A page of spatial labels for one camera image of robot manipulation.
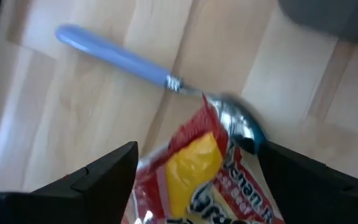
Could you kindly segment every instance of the red and white package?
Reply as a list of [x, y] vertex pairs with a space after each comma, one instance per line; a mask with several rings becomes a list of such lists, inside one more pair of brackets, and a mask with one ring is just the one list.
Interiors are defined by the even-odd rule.
[[245, 153], [205, 103], [167, 146], [139, 161], [122, 223], [284, 223]]

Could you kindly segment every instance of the light wood surface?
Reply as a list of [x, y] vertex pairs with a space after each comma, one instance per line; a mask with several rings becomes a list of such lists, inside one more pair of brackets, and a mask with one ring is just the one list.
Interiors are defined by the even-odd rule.
[[358, 45], [292, 23], [276, 1], [5, 0], [0, 190], [34, 190], [132, 140], [144, 156], [201, 106], [60, 44], [65, 22], [241, 95], [271, 141], [358, 178]]

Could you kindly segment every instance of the blue spoon handle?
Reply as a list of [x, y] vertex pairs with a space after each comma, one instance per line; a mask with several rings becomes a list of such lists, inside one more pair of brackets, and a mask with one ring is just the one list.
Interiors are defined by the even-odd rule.
[[167, 87], [167, 80], [172, 77], [171, 72], [166, 68], [141, 58], [79, 26], [61, 25], [56, 30], [56, 37], [60, 42], [103, 59], [162, 88]]

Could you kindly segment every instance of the spoon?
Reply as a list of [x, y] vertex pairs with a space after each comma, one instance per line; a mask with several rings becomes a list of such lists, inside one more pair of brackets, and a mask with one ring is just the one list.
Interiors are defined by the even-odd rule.
[[64, 24], [56, 30], [60, 42], [70, 45], [97, 58], [103, 59], [123, 70], [133, 73], [159, 87], [176, 93], [205, 96], [214, 107], [220, 123], [229, 137], [241, 148], [258, 154], [266, 137], [258, 122], [249, 113], [243, 99], [234, 95], [204, 93], [187, 85], [171, 71], [133, 54], [108, 39], [73, 24]]

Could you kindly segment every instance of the metal spoon bowl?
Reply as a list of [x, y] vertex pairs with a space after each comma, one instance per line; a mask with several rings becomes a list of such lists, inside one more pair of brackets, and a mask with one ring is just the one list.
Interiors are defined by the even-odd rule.
[[186, 95], [205, 95], [208, 103], [216, 110], [219, 121], [229, 137], [241, 148], [253, 154], [257, 154], [259, 146], [266, 141], [264, 132], [242, 98], [229, 94], [203, 93], [185, 84], [181, 78], [172, 75], [166, 68], [140, 58], [76, 25], [61, 25], [56, 30], [56, 37], [60, 42], [110, 62], [162, 88]]

